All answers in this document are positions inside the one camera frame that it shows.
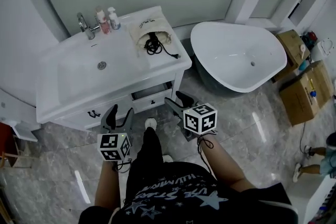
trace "drawer handle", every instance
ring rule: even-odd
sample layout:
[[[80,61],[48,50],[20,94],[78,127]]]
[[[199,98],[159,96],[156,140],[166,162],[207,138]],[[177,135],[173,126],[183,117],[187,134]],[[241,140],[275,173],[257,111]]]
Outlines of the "drawer handle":
[[[94,110],[92,110],[92,112],[93,112],[93,115],[91,115],[91,111],[88,112],[88,114],[91,118],[95,119],[96,117],[100,117],[100,114],[97,114]]]

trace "white vanity cabinet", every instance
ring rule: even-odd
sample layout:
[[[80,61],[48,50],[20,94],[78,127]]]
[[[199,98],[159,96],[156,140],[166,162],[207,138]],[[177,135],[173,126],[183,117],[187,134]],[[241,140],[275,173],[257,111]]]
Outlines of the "white vanity cabinet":
[[[41,56],[37,121],[87,130],[100,125],[115,104],[121,119],[130,108],[139,113],[163,105],[166,97],[175,100],[184,70],[192,65],[175,32],[169,30],[165,48],[177,59],[164,51],[149,55],[134,44],[128,28],[158,12],[161,8],[153,7],[125,15],[117,31],[96,33],[92,40],[78,33]]]

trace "foot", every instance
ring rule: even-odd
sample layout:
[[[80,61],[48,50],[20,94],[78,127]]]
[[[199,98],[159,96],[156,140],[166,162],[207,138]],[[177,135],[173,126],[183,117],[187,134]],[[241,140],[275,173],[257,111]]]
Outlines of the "foot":
[[[145,121],[145,129],[147,130],[148,127],[151,127],[154,129],[154,131],[156,130],[156,126],[157,126],[157,123],[156,123],[156,120],[155,118],[148,118],[146,121]]]
[[[164,163],[172,163],[173,162],[173,158],[170,155],[163,155],[163,162]]]
[[[306,145],[303,152],[305,154],[307,154],[308,156],[314,156],[315,155],[315,153],[311,151],[311,146]]]
[[[293,174],[293,182],[296,183],[298,181],[299,176],[301,175],[300,173],[300,168],[302,167],[301,164],[297,163],[295,165],[295,169],[294,169],[294,174]]]

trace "faucet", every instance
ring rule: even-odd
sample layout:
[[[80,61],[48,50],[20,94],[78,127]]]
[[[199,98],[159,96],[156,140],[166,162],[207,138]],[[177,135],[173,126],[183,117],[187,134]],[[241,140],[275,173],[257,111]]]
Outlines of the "faucet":
[[[95,38],[95,33],[93,31],[97,30],[99,28],[99,24],[96,25],[94,28],[91,28],[88,26],[86,23],[83,14],[81,12],[77,13],[77,18],[78,18],[78,24],[82,32],[85,32],[85,34],[88,36],[89,40],[92,40]]]

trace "star print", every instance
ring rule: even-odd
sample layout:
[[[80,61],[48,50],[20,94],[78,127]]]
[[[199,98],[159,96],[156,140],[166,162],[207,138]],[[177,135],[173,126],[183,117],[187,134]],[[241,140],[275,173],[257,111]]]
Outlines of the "star print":
[[[204,195],[196,195],[197,198],[201,199],[203,203],[200,206],[206,206],[210,205],[212,208],[218,210],[219,209],[219,203],[221,201],[227,201],[226,198],[220,198],[218,197],[218,191],[213,191],[209,196]]]
[[[132,209],[133,214],[135,214],[135,211],[141,206],[147,206],[147,205],[143,204],[142,201],[132,202],[132,205],[126,208],[125,210]]]
[[[151,219],[154,219],[155,215],[161,214],[161,212],[155,210],[155,205],[150,209],[147,208],[140,208],[143,212],[141,217],[149,216]]]

